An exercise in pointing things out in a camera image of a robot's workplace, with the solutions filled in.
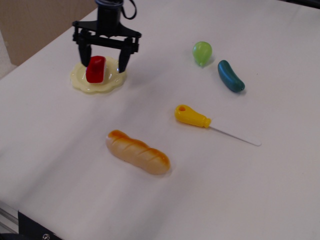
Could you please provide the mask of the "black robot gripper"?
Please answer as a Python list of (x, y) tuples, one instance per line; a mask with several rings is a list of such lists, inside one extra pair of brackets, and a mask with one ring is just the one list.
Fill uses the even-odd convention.
[(132, 20), (135, 10), (128, 17), (123, 2), (97, 2), (97, 19), (94, 21), (74, 21), (73, 41), (78, 45), (81, 63), (88, 66), (92, 55), (92, 45), (120, 49), (119, 73), (126, 70), (131, 54), (139, 50), (142, 34), (121, 24), (121, 17)]

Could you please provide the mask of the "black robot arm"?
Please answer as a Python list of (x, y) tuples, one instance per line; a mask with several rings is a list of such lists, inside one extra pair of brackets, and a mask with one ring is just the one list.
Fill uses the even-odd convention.
[(120, 50), (118, 71), (123, 73), (131, 55), (139, 51), (142, 34), (121, 24), (121, 16), (128, 20), (136, 17), (126, 16), (122, 0), (97, 0), (97, 19), (95, 21), (74, 21), (73, 41), (78, 45), (81, 63), (87, 67), (91, 60), (92, 45)]

